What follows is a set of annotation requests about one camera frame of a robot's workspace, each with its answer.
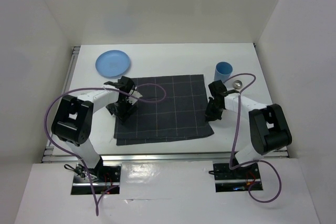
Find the blue plastic cup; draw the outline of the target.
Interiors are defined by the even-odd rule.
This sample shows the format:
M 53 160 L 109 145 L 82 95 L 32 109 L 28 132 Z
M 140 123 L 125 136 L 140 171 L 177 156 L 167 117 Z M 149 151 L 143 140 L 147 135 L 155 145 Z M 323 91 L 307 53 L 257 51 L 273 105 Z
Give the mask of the blue plastic cup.
M 233 67 L 228 62 L 219 62 L 215 67 L 214 81 L 226 81 L 233 72 Z

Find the dark grey checked cloth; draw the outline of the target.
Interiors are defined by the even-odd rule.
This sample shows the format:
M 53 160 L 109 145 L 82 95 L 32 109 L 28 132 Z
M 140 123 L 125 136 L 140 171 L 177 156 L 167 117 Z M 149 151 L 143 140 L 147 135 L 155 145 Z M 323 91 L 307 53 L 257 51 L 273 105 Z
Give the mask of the dark grey checked cloth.
M 117 146 L 176 142 L 214 134 L 205 120 L 207 94 L 202 74 L 134 79 L 148 103 L 124 123 L 116 120 Z

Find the blue plastic plate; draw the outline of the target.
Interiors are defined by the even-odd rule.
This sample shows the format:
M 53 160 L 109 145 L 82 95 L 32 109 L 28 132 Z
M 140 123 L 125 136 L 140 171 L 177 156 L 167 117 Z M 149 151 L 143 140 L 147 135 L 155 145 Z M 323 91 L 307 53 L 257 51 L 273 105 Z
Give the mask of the blue plastic plate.
M 131 66 L 129 56 L 120 50 L 109 50 L 102 53 L 95 63 L 99 75 L 114 78 L 123 75 Z

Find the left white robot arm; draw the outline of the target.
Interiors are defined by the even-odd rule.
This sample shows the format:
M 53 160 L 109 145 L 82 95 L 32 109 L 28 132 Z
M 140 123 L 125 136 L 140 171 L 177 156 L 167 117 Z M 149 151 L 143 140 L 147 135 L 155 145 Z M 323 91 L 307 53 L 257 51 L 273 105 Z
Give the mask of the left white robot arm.
M 80 157 L 79 163 L 87 166 L 85 175 L 91 181 L 97 182 L 111 174 L 89 139 L 93 114 L 105 108 L 125 122 L 136 111 L 138 98 L 142 94 L 134 81 L 125 76 L 117 82 L 105 82 L 101 90 L 62 97 L 51 131 Z

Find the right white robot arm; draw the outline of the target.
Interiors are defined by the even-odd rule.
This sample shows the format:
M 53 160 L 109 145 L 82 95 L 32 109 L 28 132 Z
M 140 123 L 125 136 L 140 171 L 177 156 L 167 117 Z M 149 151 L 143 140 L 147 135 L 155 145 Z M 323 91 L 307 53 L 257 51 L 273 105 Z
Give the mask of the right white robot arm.
M 280 105 L 256 102 L 237 90 L 228 90 L 220 80 L 212 82 L 208 87 L 211 97 L 205 110 L 207 122 L 221 120 L 224 111 L 237 114 L 228 165 L 233 177 L 242 177 L 247 172 L 247 166 L 292 143 L 292 135 Z M 249 123 L 250 142 L 242 150 L 235 152 L 241 118 L 245 118 Z

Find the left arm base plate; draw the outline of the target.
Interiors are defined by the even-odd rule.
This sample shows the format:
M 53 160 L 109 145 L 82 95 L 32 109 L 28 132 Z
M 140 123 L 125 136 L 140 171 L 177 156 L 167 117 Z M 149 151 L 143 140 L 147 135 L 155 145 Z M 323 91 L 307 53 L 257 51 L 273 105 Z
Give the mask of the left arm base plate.
M 92 195 L 88 173 L 83 166 L 77 164 L 76 167 L 72 167 L 69 164 L 65 164 L 64 169 L 74 173 L 71 195 Z M 98 177 L 91 175 L 94 192 L 96 194 L 102 194 L 108 190 L 107 194 L 119 194 L 120 177 L 121 165 L 108 166 L 107 172 Z

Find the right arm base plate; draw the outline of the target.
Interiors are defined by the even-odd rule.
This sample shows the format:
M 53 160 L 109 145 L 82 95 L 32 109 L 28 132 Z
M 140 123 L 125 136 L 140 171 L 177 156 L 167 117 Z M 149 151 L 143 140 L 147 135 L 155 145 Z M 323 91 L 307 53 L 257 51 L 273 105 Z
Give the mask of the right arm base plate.
M 263 190 L 257 164 L 231 170 L 228 163 L 214 163 L 208 173 L 214 177 L 217 193 L 248 191 L 250 185 L 251 191 Z

